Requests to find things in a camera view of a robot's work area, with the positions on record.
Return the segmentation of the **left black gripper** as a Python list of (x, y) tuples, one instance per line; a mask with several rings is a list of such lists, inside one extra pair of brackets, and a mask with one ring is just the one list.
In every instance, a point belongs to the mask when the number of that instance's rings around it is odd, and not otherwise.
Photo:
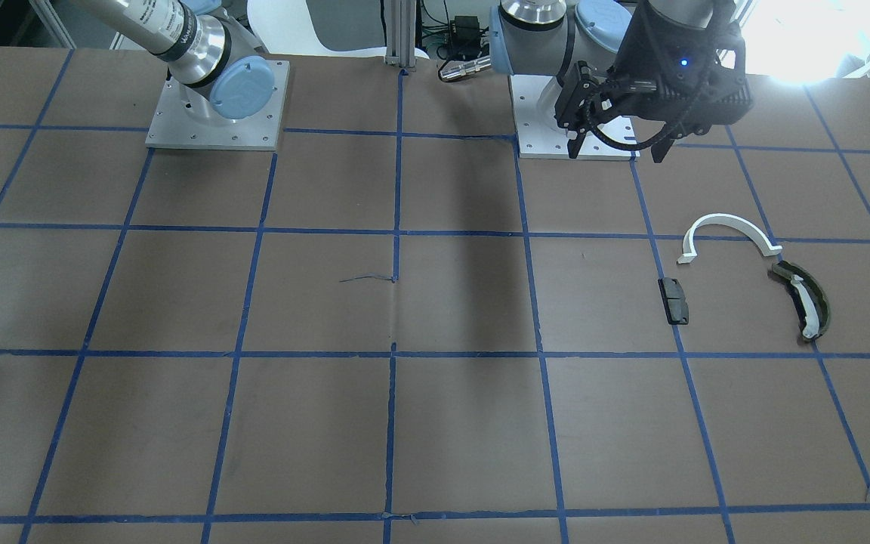
[(559, 94), (554, 119), (567, 133), (567, 157), (578, 158), (585, 138), (592, 134), (602, 144), (627, 144), (601, 128), (621, 116), (636, 116), (663, 123), (642, 141), (650, 146), (650, 157), (662, 164), (676, 142), (686, 137), (691, 114), (700, 103), (700, 83), (689, 91), (672, 88), (661, 76), (632, 79), (607, 76), (600, 79), (589, 63), (580, 60), (565, 66), (556, 76)]

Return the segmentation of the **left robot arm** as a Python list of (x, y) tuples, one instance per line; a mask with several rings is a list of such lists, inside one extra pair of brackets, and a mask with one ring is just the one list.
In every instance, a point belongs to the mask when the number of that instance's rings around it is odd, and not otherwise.
[(734, 1), (501, 1), (489, 58), (510, 77), (521, 155), (659, 164), (754, 99)]

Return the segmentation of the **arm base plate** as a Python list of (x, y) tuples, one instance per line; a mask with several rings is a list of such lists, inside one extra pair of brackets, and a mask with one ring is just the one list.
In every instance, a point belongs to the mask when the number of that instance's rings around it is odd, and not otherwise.
[[(569, 144), (573, 133), (556, 124), (555, 106), (560, 95), (560, 86), (555, 76), (513, 75), (510, 76), (512, 113), (517, 125), (517, 139), (522, 158), (569, 159)], [(609, 138), (635, 144), (633, 123), (621, 117), (600, 126)], [(598, 161), (629, 161), (638, 159), (641, 152), (628, 152), (602, 144), (587, 134), (577, 159)]]
[(291, 64), (269, 60), (275, 84), (259, 113), (227, 119), (203, 96), (167, 77), (147, 131), (149, 148), (169, 150), (276, 151), (281, 135)]

